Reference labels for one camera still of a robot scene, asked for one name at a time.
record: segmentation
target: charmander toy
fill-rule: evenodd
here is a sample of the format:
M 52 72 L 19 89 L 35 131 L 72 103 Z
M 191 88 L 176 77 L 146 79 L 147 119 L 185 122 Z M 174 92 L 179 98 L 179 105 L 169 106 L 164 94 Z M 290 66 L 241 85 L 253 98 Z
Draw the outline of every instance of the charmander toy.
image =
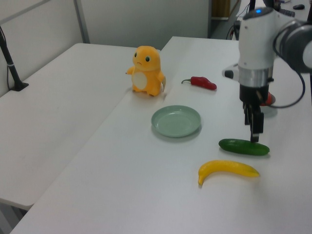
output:
M 160 93 L 166 85 L 166 77 L 160 69 L 160 56 L 158 51 L 151 46 L 140 46 L 133 55 L 133 67 L 127 71 L 132 75 L 132 89 L 135 92 L 146 92 L 151 96 Z

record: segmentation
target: cucumber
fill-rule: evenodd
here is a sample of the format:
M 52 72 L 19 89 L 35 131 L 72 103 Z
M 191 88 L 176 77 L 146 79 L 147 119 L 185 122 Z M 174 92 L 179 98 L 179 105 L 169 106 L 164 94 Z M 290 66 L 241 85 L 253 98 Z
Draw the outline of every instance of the cucumber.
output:
M 219 146 L 223 150 L 243 155 L 263 156 L 270 152 L 265 145 L 240 139 L 223 139 L 219 141 Z

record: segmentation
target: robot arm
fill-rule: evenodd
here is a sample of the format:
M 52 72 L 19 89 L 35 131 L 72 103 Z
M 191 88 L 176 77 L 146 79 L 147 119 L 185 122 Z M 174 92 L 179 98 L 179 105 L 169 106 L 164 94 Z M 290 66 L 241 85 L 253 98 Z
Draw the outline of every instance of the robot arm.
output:
M 251 142 L 257 142 L 263 133 L 260 104 L 266 101 L 269 83 L 273 81 L 274 43 L 275 51 L 292 69 L 312 73 L 312 25 L 272 8 L 258 8 L 245 15 L 240 26 L 238 82 Z

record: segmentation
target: white table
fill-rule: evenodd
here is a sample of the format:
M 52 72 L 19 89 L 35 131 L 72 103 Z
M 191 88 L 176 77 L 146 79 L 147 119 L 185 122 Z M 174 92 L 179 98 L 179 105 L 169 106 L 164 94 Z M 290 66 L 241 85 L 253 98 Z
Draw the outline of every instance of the white table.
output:
M 221 76 L 238 56 L 237 41 L 172 38 L 161 52 L 167 96 L 129 91 L 12 234 L 310 234 L 310 87 L 296 106 L 266 114 L 268 156 L 227 153 L 221 139 L 250 136 L 239 84 Z M 299 78 L 280 60 L 274 69 L 285 70 L 274 72 L 270 91 L 286 104 L 299 96 Z M 206 76 L 217 91 L 180 83 L 191 76 Z M 179 139 L 153 132 L 152 114 L 172 104 L 196 109 L 201 131 Z M 199 167 L 214 159 L 247 163 L 261 177 L 216 173 L 199 188 Z
M 0 202 L 40 198 L 131 87 L 134 51 L 76 44 L 0 98 Z

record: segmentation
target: banana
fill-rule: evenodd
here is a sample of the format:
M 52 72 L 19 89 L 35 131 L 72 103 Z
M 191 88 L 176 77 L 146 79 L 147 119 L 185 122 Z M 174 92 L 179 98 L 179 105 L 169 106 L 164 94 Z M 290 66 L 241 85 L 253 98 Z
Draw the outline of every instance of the banana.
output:
M 203 185 L 204 179 L 213 172 L 232 172 L 242 176 L 258 177 L 257 170 L 247 164 L 229 161 L 229 160 L 213 160 L 203 164 L 198 171 L 198 184 Z

